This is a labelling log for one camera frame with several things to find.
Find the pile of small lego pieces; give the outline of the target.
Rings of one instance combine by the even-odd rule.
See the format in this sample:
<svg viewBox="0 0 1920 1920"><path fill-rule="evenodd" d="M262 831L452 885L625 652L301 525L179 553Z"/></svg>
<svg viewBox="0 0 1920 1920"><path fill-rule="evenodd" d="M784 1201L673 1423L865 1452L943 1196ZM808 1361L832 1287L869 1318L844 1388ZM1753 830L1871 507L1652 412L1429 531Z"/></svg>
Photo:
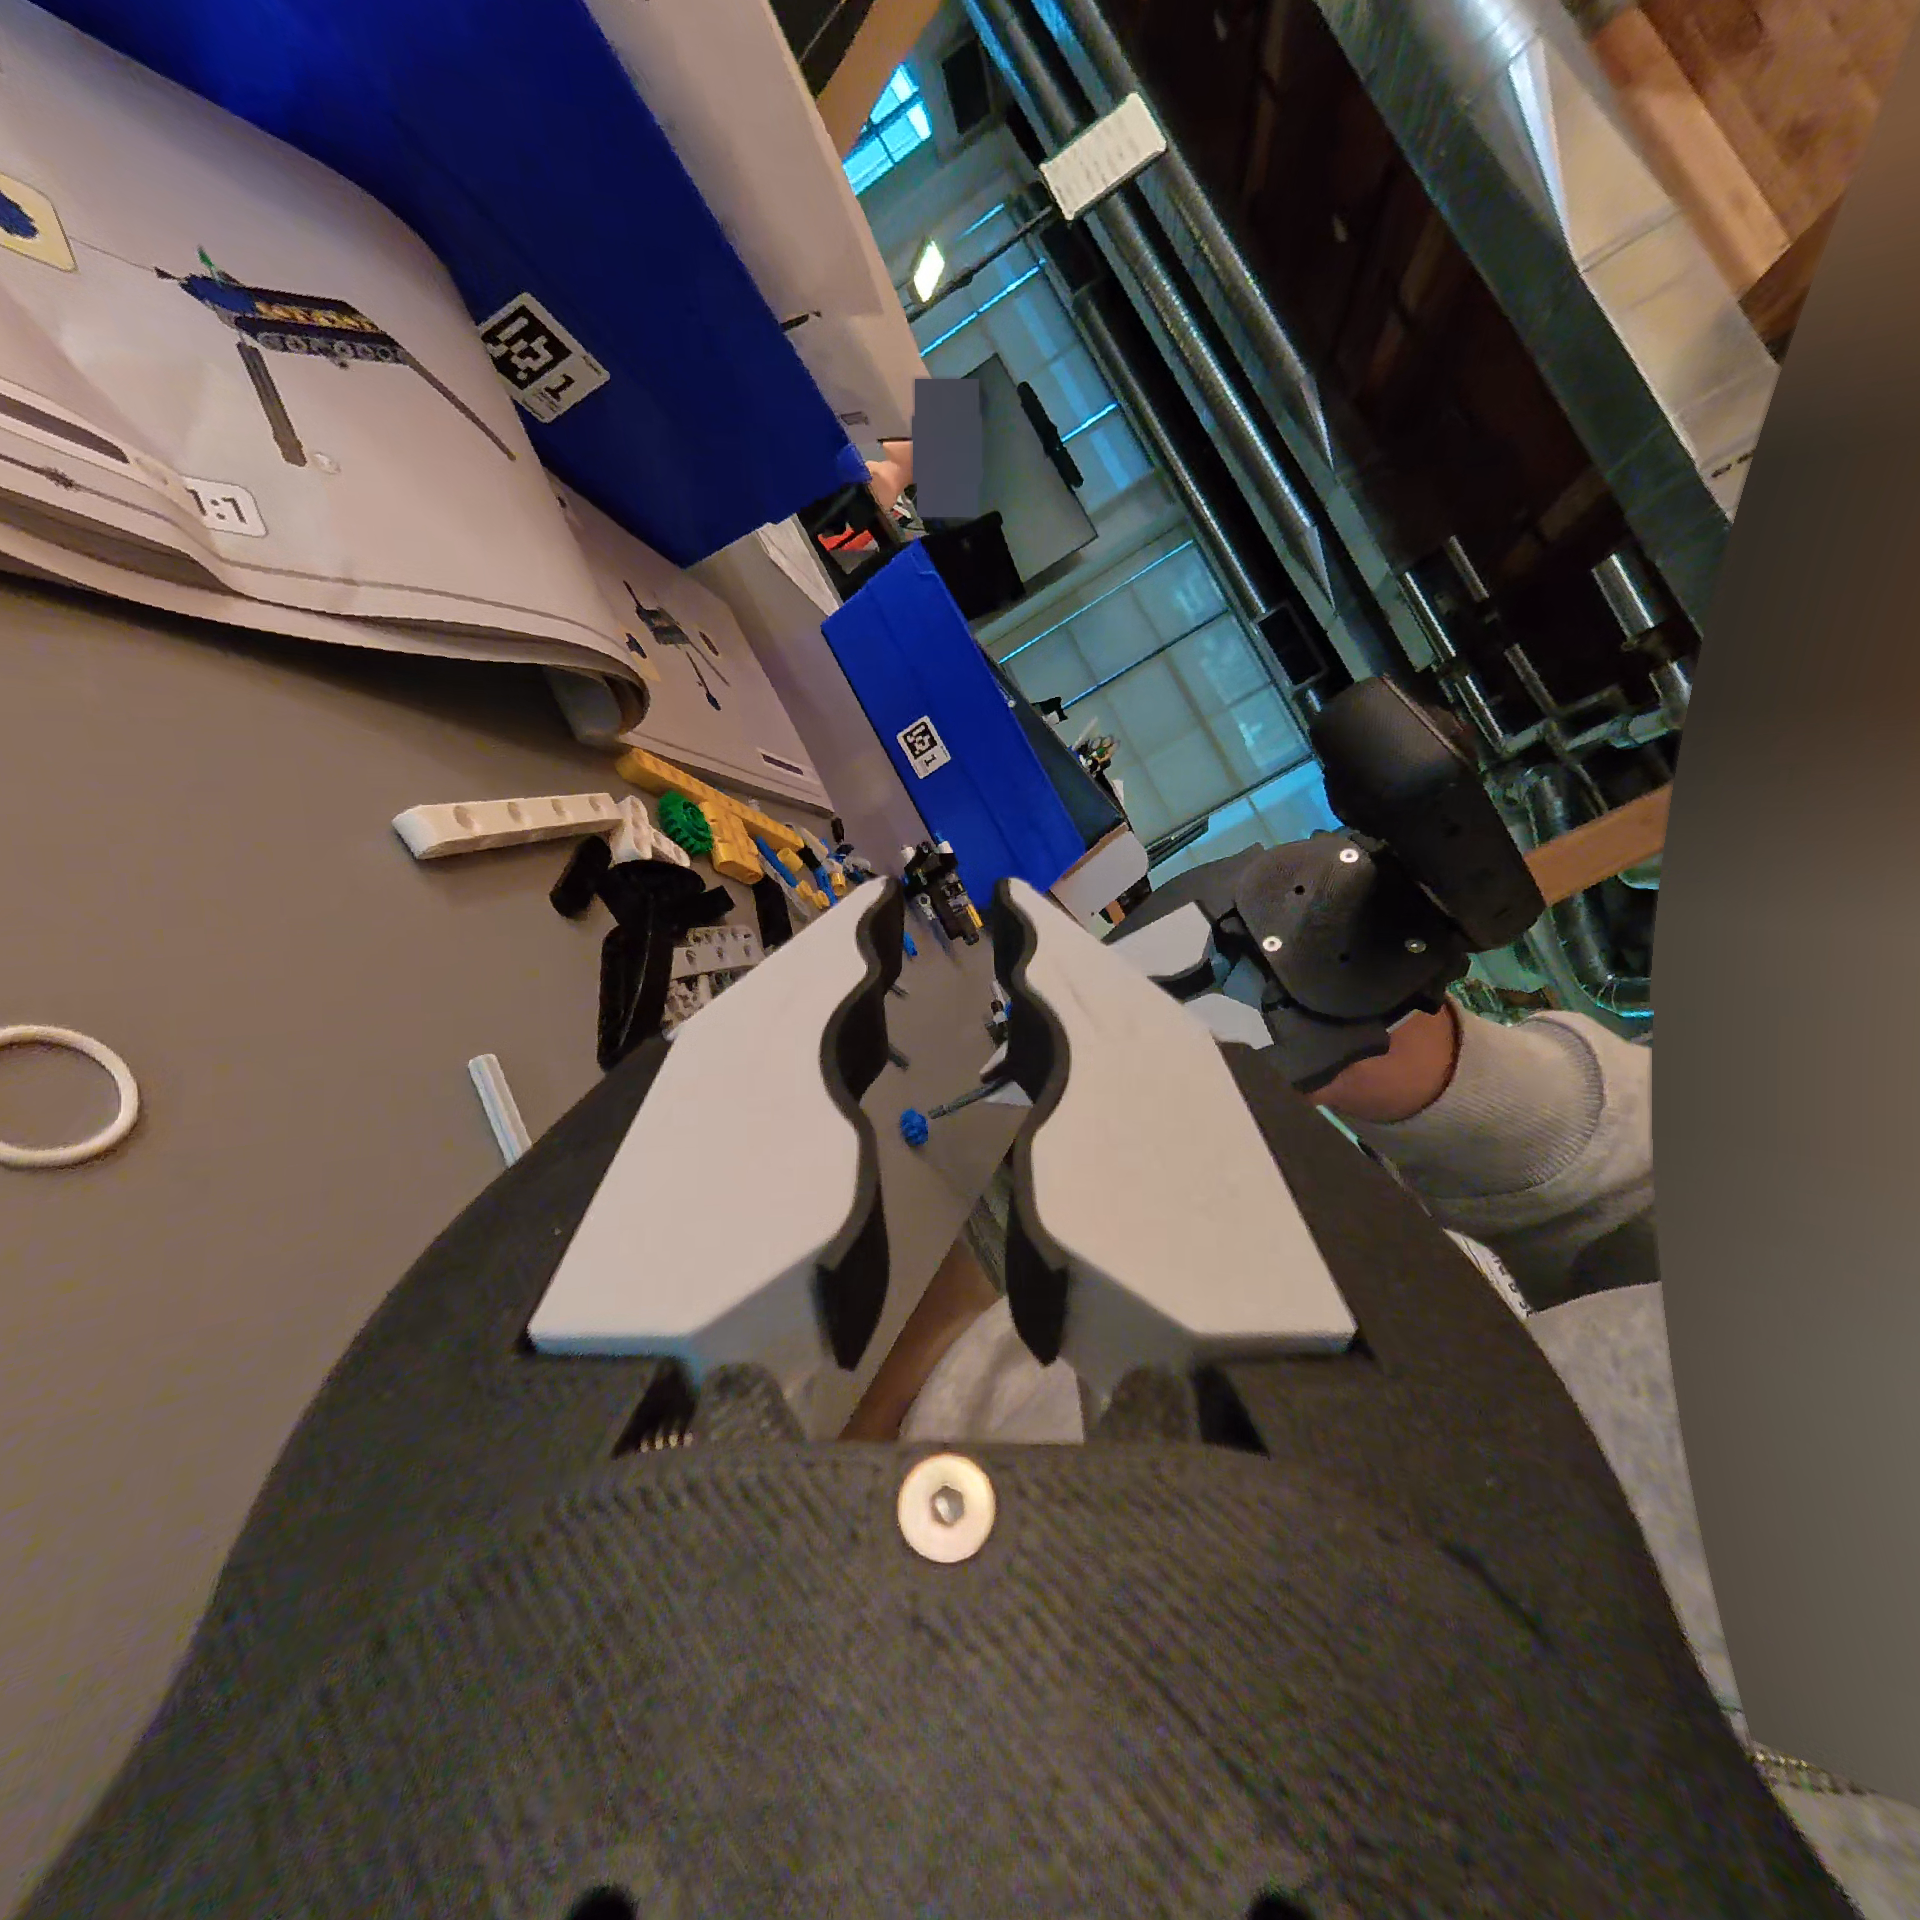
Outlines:
<svg viewBox="0 0 1920 1920"><path fill-rule="evenodd" d="M791 905L816 918L881 873L853 847L830 845L820 833L749 817L749 839L759 864L784 889Z"/></svg>

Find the person's grey sweater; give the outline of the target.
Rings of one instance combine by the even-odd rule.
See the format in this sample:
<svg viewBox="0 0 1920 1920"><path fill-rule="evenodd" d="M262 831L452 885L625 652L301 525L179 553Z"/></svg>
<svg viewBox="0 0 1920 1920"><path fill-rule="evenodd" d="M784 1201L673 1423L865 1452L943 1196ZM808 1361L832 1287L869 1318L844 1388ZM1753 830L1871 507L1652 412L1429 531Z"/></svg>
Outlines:
<svg viewBox="0 0 1920 1920"><path fill-rule="evenodd" d="M1075 1375L1039 1366L1003 1300L1000 1229L977 1208L928 1285L933 1357L903 1406L904 1443L1076 1444L1085 1422ZM1663 1296L1622 1287L1526 1318L1588 1422L1640 1525L1705 1679L1747 1736L1733 1659L1697 1536L1676 1413ZM1764 1782L1860 1916L1918 1916L1915 1811L1839 1785L1806 1763L1750 1749Z"/></svg>

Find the black lego piece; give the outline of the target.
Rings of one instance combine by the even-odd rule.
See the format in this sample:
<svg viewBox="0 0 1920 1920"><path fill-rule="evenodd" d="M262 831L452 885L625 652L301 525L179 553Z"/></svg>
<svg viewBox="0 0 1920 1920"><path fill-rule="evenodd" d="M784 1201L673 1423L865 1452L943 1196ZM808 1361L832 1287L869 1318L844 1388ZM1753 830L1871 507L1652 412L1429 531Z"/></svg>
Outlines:
<svg viewBox="0 0 1920 1920"><path fill-rule="evenodd" d="M579 920L588 908L598 902L620 924L640 911L640 902L656 889L661 878L673 878L678 868L652 857L615 857L615 840L596 833L574 845L566 865L556 879L549 902L564 920Z"/></svg>
<svg viewBox="0 0 1920 1920"><path fill-rule="evenodd" d="M721 920L733 897L693 868L661 859L609 865L596 897L612 928L601 947L595 1057L609 1072L661 1036L677 950L691 929Z"/></svg>

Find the grey lego beam assembly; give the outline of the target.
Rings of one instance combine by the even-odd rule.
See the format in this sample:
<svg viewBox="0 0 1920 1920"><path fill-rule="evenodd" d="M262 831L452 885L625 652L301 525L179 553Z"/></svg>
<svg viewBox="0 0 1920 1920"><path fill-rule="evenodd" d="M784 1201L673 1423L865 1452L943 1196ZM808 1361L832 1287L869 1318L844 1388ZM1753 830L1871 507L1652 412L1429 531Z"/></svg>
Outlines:
<svg viewBox="0 0 1920 1920"><path fill-rule="evenodd" d="M764 957L765 949L755 928L733 924L693 928L669 957L661 1030L671 1037L755 972Z"/></svg>

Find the long white lego beam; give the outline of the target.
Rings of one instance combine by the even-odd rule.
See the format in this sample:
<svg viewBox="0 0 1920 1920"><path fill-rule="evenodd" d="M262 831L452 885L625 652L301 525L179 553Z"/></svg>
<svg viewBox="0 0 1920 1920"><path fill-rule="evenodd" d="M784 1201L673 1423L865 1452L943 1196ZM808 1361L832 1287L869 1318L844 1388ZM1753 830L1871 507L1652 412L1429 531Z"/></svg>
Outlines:
<svg viewBox="0 0 1920 1920"><path fill-rule="evenodd" d="M607 793L409 806L390 828L415 862L607 837L624 821Z"/></svg>

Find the black monitor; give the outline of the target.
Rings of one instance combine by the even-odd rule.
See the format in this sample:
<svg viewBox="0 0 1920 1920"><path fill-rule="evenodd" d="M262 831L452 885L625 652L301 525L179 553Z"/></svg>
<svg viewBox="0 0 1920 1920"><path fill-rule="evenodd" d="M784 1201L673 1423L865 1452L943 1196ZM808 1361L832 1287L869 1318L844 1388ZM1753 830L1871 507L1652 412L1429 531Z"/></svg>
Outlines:
<svg viewBox="0 0 1920 1920"><path fill-rule="evenodd" d="M1000 515L928 518L919 542L963 616L974 624L1023 599Z"/></svg>

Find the white rubber band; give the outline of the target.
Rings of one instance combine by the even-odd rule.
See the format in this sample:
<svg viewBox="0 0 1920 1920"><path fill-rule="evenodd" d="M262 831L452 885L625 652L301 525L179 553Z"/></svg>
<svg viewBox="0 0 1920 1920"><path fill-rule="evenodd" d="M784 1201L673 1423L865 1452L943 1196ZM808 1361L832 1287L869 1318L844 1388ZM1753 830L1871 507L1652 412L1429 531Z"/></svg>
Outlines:
<svg viewBox="0 0 1920 1920"><path fill-rule="evenodd" d="M141 1092L132 1067L110 1045L59 1024L5 1024L1 1048L57 1048L97 1067L115 1091L115 1112L104 1127L72 1143L28 1144L1 1141L1 1167L65 1171L110 1157L127 1141L141 1115Z"/></svg>

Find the grey metal pipe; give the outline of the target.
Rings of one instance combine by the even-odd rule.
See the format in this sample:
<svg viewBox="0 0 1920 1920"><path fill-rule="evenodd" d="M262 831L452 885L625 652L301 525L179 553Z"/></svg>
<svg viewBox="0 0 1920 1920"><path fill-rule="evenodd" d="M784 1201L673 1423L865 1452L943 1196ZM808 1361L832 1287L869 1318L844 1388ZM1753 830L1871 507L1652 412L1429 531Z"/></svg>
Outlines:
<svg viewBox="0 0 1920 1920"><path fill-rule="evenodd" d="M967 12L1047 160L1099 119L1140 105L1161 153L1089 204L1095 240L1265 515L1325 521L1340 470L1323 383L1268 294L1253 245L1203 179L1193 116L1125 48L1110 4Z"/></svg>

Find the dark axle with blue gear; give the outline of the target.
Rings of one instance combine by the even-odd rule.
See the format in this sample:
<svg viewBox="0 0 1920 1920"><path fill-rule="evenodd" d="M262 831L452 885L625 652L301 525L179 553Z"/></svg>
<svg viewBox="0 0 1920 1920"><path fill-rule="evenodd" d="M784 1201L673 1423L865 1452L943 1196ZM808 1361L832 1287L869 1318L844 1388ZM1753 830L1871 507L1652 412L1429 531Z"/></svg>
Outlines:
<svg viewBox="0 0 1920 1920"><path fill-rule="evenodd" d="M897 1115L897 1134L900 1141L909 1147L923 1147L928 1143L929 1129L937 1120L945 1120L951 1115L965 1112L977 1103L993 1103L993 1105L1009 1105L1009 1109L1029 1109L1030 1100L1019 1088L1019 1083L1009 1076L996 1076L968 1088L963 1095L955 1095L929 1111L904 1109Z"/></svg>

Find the person's right forearm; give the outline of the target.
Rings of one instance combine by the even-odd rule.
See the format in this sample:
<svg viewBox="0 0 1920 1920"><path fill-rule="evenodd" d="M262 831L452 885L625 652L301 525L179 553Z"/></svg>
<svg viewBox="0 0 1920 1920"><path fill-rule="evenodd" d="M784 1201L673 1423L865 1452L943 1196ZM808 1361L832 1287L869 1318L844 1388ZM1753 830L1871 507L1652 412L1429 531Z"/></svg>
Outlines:
<svg viewBox="0 0 1920 1920"><path fill-rule="evenodd" d="M1455 1011L1446 1092L1405 1123L1344 1120L1356 1139L1496 1256L1528 1310L1657 1283L1652 1047L1584 1014Z"/></svg>

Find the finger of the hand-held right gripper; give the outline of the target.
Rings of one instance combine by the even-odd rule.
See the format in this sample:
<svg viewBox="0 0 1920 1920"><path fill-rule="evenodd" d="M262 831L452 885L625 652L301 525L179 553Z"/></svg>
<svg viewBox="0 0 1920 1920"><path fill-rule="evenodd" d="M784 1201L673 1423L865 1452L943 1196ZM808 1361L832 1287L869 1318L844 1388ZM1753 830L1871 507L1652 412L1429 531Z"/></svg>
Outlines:
<svg viewBox="0 0 1920 1920"><path fill-rule="evenodd" d="M1265 972L1244 950L1229 950L1204 911L1126 920L1110 932L1108 949L1181 1003L1215 1043L1273 1047L1263 1014Z"/></svg>

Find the person's right hand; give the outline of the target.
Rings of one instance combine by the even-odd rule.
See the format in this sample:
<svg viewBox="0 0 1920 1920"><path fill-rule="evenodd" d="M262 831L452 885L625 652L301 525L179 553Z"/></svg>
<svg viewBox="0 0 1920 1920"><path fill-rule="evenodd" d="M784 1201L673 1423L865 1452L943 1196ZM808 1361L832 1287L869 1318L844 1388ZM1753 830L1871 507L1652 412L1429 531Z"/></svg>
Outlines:
<svg viewBox="0 0 1920 1920"><path fill-rule="evenodd" d="M1459 1052L1459 1011L1441 999L1438 1011L1395 1024L1388 1048L1329 1078L1317 1101L1347 1123L1405 1123L1449 1091Z"/></svg>

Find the lego instruction booklet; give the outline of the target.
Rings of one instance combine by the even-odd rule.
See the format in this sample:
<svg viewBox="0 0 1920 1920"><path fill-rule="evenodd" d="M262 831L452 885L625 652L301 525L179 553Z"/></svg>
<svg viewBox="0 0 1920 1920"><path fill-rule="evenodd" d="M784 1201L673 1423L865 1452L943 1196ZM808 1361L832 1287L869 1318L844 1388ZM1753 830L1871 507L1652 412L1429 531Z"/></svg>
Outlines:
<svg viewBox="0 0 1920 1920"><path fill-rule="evenodd" d="M1 38L5 572L534 665L579 735L827 804L736 615L542 462L420 236L46 7Z"/></svg>

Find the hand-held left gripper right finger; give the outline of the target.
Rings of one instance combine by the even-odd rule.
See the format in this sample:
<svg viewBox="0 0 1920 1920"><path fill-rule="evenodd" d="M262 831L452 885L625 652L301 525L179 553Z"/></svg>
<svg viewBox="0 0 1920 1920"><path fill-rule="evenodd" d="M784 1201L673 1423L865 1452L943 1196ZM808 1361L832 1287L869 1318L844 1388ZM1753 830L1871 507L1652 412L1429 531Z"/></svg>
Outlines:
<svg viewBox="0 0 1920 1920"><path fill-rule="evenodd" d="M1223 1047L1022 878L993 896L1014 1135L1005 1299L1076 1375L1344 1352L1352 1310Z"/></svg>

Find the small blue box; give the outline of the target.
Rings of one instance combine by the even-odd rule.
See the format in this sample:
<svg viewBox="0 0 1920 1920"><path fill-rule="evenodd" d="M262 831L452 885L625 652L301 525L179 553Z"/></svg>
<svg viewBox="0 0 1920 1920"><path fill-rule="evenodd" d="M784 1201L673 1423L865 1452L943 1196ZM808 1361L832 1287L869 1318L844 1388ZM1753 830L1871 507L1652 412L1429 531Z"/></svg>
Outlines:
<svg viewBox="0 0 1920 1920"><path fill-rule="evenodd" d="M976 902L1025 879L1089 920L1140 883L1120 804L976 645L919 545L822 620L822 645Z"/></svg>

